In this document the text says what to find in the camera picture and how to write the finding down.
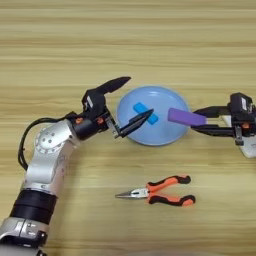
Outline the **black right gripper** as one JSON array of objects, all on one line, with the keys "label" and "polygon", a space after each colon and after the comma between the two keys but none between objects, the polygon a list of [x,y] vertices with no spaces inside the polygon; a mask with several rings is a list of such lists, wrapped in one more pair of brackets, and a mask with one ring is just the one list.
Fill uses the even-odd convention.
[{"label": "black right gripper", "polygon": [[218,125],[192,126],[191,129],[202,134],[218,137],[233,137],[235,144],[244,145],[244,137],[256,135],[256,106],[249,106],[246,110],[227,106],[210,106],[195,111],[195,114],[207,118],[217,118],[222,115],[231,117],[231,127]]}]

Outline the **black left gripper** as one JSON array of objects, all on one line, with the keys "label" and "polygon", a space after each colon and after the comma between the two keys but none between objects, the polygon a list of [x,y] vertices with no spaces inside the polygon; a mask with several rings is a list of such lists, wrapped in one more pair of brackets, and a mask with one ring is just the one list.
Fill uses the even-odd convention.
[{"label": "black left gripper", "polygon": [[[112,93],[124,86],[129,80],[129,76],[109,80],[92,89],[91,94],[104,95],[106,93]],[[142,112],[130,119],[129,123],[122,128],[119,128],[108,109],[95,117],[89,117],[87,113],[81,113],[79,115],[71,115],[68,120],[72,124],[76,137],[81,141],[87,140],[97,133],[105,132],[108,129],[112,130],[114,137],[121,136],[124,138],[139,129],[152,113],[152,109]]]}]

